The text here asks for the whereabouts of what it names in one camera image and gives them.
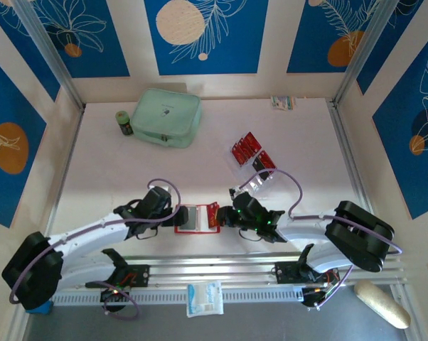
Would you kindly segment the aluminium side rail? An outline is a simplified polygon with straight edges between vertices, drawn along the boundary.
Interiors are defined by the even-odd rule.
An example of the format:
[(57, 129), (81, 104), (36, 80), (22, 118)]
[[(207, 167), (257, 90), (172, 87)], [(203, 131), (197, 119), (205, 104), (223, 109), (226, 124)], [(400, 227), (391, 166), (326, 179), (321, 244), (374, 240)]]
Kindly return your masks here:
[(328, 238), (350, 259), (383, 260), (389, 249), (389, 245), (369, 233), (377, 232), (381, 237), (391, 237), (392, 233), (384, 222), (381, 222), (379, 218), (373, 215), (373, 209), (361, 182), (341, 115), (331, 100), (328, 99), (326, 104), (339, 146), (341, 147), (356, 200), (356, 204), (343, 201), (339, 205), (340, 210), (335, 213), (335, 217), (351, 220), (366, 228), (363, 231), (345, 222), (334, 220), (334, 222), (328, 225)]
[(45, 222), (45, 229), (43, 230), (43, 234), (48, 236), (53, 229), (55, 216), (58, 211), (58, 206), (60, 204), (60, 199), (63, 194), (66, 178), (68, 175), (68, 171), (70, 168), (70, 163), (73, 157), (73, 152), (75, 150), (75, 145), (77, 143), (77, 138), (79, 135), (80, 127), (82, 124), (83, 116), (85, 113), (85, 106), (82, 107), (80, 112), (78, 113), (75, 124), (70, 131), (70, 139), (68, 140), (69, 144), (66, 148), (66, 151), (63, 153), (63, 159), (60, 166), (60, 170), (55, 174), (54, 181), (51, 185), (50, 195), (48, 197), (49, 210), (46, 216), (44, 217), (43, 222)]

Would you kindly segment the clear acrylic card stand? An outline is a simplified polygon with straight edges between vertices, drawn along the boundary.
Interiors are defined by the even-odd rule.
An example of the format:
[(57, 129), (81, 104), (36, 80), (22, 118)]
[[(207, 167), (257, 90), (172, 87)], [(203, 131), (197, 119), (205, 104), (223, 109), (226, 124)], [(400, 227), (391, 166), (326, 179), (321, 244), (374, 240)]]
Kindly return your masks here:
[(270, 189), (276, 183), (278, 174), (275, 173), (273, 170), (268, 170), (267, 168), (267, 170), (270, 172), (270, 176), (268, 177), (268, 179), (266, 179), (266, 181), (263, 181), (257, 175), (257, 172), (254, 170), (252, 166), (254, 159), (260, 154), (262, 150), (265, 150), (262, 144), (260, 144), (262, 147), (260, 150), (258, 151), (253, 150), (253, 154), (254, 154), (253, 157), (249, 158), (248, 162), (246, 162), (246, 164), (243, 165), (242, 167), (238, 165), (237, 161), (235, 160), (234, 156), (231, 153), (231, 149), (234, 146), (234, 144), (236, 144), (241, 138), (244, 138), (246, 134), (243, 134), (239, 139), (235, 140), (230, 145), (228, 152), (226, 154), (226, 159), (230, 167), (230, 170), (236, 176), (236, 178), (240, 181), (240, 184), (241, 185), (245, 184), (242, 190), (247, 191), (250, 194), (264, 192), (265, 190)]

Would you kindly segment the beige textured roll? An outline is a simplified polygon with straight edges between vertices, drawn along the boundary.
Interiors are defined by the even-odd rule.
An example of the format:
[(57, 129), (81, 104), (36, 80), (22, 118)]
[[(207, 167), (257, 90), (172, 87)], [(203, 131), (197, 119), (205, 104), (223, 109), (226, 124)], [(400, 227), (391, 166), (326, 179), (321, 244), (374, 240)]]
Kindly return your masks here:
[(410, 314), (391, 296), (369, 280), (360, 280), (354, 285), (356, 296), (382, 319), (397, 329), (407, 329)]

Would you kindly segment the red card holder wallet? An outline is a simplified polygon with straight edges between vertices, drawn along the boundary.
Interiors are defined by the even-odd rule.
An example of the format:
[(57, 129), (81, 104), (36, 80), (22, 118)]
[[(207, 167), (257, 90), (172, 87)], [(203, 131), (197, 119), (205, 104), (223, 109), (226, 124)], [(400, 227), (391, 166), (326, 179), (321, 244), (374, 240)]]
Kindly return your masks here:
[(197, 208), (197, 221), (195, 231), (182, 230), (181, 227), (174, 227), (176, 234), (218, 234), (220, 233), (220, 227), (210, 229), (208, 227), (208, 214), (207, 205), (186, 205), (186, 208), (190, 206), (196, 206)]

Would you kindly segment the aluminium rail frame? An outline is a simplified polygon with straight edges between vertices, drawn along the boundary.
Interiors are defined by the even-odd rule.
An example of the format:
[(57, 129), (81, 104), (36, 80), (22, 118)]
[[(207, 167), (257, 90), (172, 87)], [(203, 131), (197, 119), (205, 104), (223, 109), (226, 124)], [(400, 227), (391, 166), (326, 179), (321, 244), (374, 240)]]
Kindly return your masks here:
[[(225, 256), (126, 256), (131, 266), (150, 266), (147, 276), (149, 289), (176, 290), (189, 283), (220, 281), (226, 288), (261, 288), (277, 285), (277, 262), (296, 261), (298, 254), (270, 253)], [(83, 256), (64, 266), (57, 291), (83, 288), (86, 283), (107, 279), (114, 271), (112, 260), (104, 255)]]

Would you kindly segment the mint green zip pouch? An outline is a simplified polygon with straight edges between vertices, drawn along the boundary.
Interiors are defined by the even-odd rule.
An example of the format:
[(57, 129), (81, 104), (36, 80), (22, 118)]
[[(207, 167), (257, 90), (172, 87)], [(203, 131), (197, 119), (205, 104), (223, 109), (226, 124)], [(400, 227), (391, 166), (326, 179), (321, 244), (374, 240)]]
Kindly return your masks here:
[(130, 124), (134, 137), (160, 146), (187, 148), (195, 138), (202, 114), (201, 100), (193, 94), (147, 89)]

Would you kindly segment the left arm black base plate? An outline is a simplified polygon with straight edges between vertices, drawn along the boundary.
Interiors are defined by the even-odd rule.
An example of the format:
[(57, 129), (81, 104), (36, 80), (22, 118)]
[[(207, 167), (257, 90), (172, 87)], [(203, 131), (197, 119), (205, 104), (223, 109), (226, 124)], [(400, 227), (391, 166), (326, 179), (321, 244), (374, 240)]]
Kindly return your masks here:
[(99, 288), (100, 284), (94, 282), (102, 281), (119, 288), (146, 288), (149, 270), (149, 265), (99, 266), (92, 269), (85, 286)]

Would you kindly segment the black controller board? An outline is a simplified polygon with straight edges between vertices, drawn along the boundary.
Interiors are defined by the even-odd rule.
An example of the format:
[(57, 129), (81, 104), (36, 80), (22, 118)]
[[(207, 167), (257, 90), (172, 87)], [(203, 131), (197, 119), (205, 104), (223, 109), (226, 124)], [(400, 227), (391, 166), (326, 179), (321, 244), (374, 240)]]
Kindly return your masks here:
[(303, 288), (303, 301), (302, 304), (308, 309), (319, 309), (326, 301), (328, 288)]
[(129, 301), (120, 291), (117, 289), (106, 288), (100, 293), (101, 303), (123, 303)]

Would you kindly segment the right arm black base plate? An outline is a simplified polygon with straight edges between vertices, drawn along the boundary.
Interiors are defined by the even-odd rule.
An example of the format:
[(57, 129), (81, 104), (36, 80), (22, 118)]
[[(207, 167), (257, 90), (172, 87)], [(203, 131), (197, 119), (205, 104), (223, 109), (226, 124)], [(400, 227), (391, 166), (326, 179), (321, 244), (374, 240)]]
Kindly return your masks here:
[(333, 269), (324, 273), (319, 273), (314, 271), (308, 265), (297, 261), (276, 262), (274, 265), (274, 270), (278, 284), (337, 284), (340, 281), (339, 275)]

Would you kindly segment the blue sponge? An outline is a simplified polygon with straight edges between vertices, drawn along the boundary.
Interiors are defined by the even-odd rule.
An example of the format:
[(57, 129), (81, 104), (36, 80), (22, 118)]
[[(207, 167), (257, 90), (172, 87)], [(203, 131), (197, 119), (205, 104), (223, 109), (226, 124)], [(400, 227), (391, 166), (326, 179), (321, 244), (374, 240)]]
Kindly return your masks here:
[(50, 314), (52, 308), (53, 308), (53, 303), (48, 301), (37, 308), (29, 309), (29, 310), (26, 309), (26, 313), (37, 314), (37, 315), (48, 315)]

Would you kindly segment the small printed paper packet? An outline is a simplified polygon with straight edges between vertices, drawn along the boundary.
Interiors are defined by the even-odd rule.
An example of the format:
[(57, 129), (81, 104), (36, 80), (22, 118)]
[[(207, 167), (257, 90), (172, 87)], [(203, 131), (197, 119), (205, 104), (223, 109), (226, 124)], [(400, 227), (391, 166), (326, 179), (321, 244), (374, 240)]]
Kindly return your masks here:
[(295, 101), (293, 97), (272, 95), (270, 99), (273, 109), (291, 111), (293, 108), (295, 108)]

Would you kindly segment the white blue wipes packet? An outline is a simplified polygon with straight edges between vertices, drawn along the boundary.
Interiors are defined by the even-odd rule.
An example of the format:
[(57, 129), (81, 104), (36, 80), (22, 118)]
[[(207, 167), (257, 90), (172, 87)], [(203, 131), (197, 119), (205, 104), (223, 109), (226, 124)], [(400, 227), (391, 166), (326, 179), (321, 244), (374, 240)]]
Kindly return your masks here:
[(211, 281), (187, 285), (186, 315), (188, 318), (223, 314), (221, 282)]

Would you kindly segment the red credit card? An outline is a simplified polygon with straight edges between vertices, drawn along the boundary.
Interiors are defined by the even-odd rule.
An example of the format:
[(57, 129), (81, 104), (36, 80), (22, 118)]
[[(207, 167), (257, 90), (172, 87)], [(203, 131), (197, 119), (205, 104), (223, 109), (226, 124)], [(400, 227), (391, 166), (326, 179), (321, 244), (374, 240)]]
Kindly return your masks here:
[(262, 150), (258, 155), (258, 159), (261, 161), (265, 168), (276, 168), (274, 161), (270, 158), (268, 153), (265, 150)]
[(244, 140), (252, 150), (258, 151), (262, 148), (260, 143), (258, 142), (258, 140), (255, 138), (255, 136), (253, 135), (253, 133), (251, 131), (249, 131), (245, 135)]
[(238, 165), (242, 167), (249, 160), (249, 156), (240, 148), (239, 144), (236, 143), (231, 149), (231, 153), (237, 161)]
[(207, 206), (208, 227), (210, 229), (217, 228), (220, 226), (220, 223), (217, 219), (217, 213), (219, 208), (220, 206), (217, 202), (213, 202)]
[(241, 138), (237, 144), (238, 144), (239, 149), (242, 151), (242, 153), (244, 154), (246, 159), (253, 157), (253, 155), (254, 155), (253, 150), (250, 148), (250, 146), (248, 145), (248, 143), (245, 141), (244, 138)]

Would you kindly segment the aluminium corner post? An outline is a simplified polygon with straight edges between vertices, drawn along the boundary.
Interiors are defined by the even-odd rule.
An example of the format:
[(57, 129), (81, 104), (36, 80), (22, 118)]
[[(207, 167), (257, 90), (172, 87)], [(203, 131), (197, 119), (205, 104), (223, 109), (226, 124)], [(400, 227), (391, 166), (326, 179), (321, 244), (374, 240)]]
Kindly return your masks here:
[(373, 14), (368, 27), (366, 28), (360, 43), (353, 54), (345, 75), (339, 85), (339, 88), (332, 99), (334, 107), (337, 109), (341, 102), (346, 98), (349, 89), (356, 82), (360, 71), (363, 69), (369, 58), (375, 44), (380, 38), (387, 22), (396, 9), (399, 0), (380, 0), (377, 11)]
[(11, 4), (56, 80), (82, 114), (85, 109), (85, 103), (32, 5), (28, 0), (11, 0)]

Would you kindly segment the small green-lidded dark bottle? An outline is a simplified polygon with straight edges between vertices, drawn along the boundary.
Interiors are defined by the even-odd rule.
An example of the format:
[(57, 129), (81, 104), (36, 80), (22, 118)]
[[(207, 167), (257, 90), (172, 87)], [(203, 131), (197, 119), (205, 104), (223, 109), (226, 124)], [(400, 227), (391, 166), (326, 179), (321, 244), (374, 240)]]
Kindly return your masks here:
[(118, 111), (115, 114), (115, 119), (121, 129), (121, 132), (125, 136), (131, 136), (133, 134), (132, 126), (130, 125), (130, 118), (126, 111)]

